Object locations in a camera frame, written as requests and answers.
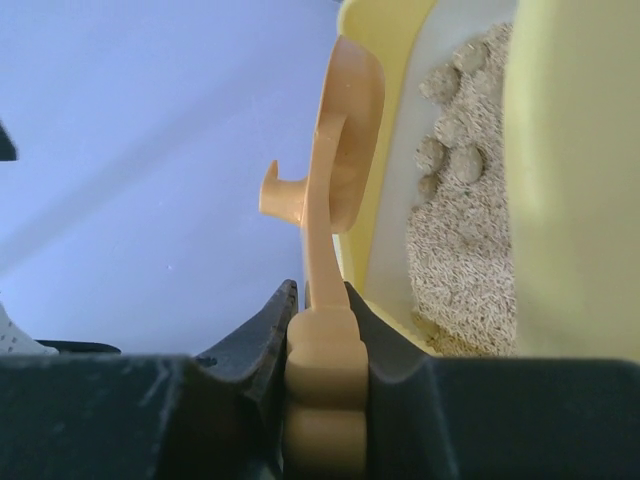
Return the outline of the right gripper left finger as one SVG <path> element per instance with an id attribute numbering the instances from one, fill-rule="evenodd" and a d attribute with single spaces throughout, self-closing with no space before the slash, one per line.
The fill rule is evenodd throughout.
<path id="1" fill-rule="evenodd" d="M 101 344 L 1 359 L 5 479 L 279 479 L 285 333 L 298 289 L 196 355 Z"/>

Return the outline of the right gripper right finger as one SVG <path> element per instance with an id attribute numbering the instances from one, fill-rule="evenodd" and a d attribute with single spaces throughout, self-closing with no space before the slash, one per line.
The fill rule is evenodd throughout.
<path id="1" fill-rule="evenodd" d="M 348 296 L 369 355 L 369 478 L 638 477 L 636 364 L 435 357 Z"/>

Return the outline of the yellow litter box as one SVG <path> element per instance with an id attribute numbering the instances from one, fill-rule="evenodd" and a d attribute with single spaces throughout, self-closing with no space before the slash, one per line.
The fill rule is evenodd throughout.
<path id="1" fill-rule="evenodd" d="M 466 38 L 512 21 L 506 183 L 527 355 L 639 357 L 639 5 L 635 1 L 347 1 L 338 32 L 373 52 L 385 113 L 342 271 L 411 326 L 409 160 L 435 117 L 416 87 Z"/>

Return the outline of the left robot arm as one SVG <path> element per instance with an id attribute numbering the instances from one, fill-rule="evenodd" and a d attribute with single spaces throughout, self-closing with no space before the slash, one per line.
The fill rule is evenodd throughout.
<path id="1" fill-rule="evenodd" d="M 76 342 L 60 340 L 35 340 L 24 332 L 8 315 L 1 305 L 1 354 L 20 355 L 57 355 L 111 353 L 120 354 L 121 350 L 103 343 Z"/>

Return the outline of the cat litter sand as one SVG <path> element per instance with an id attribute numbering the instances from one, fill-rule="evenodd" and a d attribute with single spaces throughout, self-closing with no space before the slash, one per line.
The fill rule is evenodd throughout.
<path id="1" fill-rule="evenodd" d="M 418 198 L 406 228 L 412 320 L 441 354 L 511 356 L 516 350 L 502 107 L 511 33 L 511 23 L 504 22 L 466 40 L 485 43 L 485 65 L 464 74 L 454 67 L 452 53 L 444 64 L 457 70 L 459 90 L 445 104 L 431 101 L 439 117 L 459 111 L 468 129 L 464 143 L 443 144 L 447 155 L 437 173 L 419 169 Z M 466 145 L 476 146 L 484 161 L 481 177 L 471 184 L 460 182 L 450 165 L 451 151 Z"/>

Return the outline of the yellow litter scoop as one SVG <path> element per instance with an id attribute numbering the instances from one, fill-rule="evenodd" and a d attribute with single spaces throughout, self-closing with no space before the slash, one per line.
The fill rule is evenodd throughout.
<path id="1" fill-rule="evenodd" d="M 287 328 L 287 479 L 359 479 L 366 468 L 368 353 L 333 237 L 357 219 L 384 99 L 379 60 L 339 36 L 323 84 L 307 176 L 282 180 L 273 162 L 261 186 L 260 212 L 301 230 L 310 296 Z"/>

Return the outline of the litter clump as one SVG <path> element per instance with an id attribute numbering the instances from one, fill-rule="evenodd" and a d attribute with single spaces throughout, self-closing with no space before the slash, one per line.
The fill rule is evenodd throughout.
<path id="1" fill-rule="evenodd" d="M 435 137 L 445 146 L 453 147 L 466 141 L 468 129 L 457 110 L 445 111 L 434 125 Z"/>
<path id="2" fill-rule="evenodd" d="M 449 64 L 444 64 L 427 72 L 419 84 L 419 92 L 436 104 L 445 104 L 456 95 L 459 83 L 457 70 Z"/>
<path id="3" fill-rule="evenodd" d="M 454 175 L 460 182 L 471 184 L 481 177 L 484 161 L 476 146 L 466 145 L 451 151 L 450 165 Z"/>
<path id="4" fill-rule="evenodd" d="M 452 55 L 454 67 L 464 73 L 473 74 L 481 69 L 488 57 L 488 50 L 481 40 L 472 40 L 459 46 Z"/>
<path id="5" fill-rule="evenodd" d="M 437 138 L 426 135 L 415 151 L 414 161 L 425 175 L 433 175 L 442 168 L 446 155 L 446 147 Z"/>

